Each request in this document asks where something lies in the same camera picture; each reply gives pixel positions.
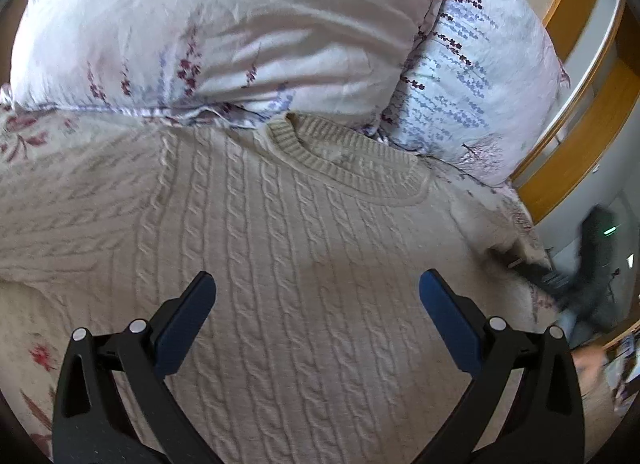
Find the person's right hand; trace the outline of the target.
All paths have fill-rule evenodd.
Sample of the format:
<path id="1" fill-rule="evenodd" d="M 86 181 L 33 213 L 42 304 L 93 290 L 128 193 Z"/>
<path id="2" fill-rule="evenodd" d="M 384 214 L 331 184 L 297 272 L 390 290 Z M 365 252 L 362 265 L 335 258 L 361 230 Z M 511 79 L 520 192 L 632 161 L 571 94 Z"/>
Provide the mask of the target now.
<path id="1" fill-rule="evenodd" d="M 605 381 L 606 352 L 601 345 L 589 344 L 572 351 L 580 393 L 587 396 Z"/>

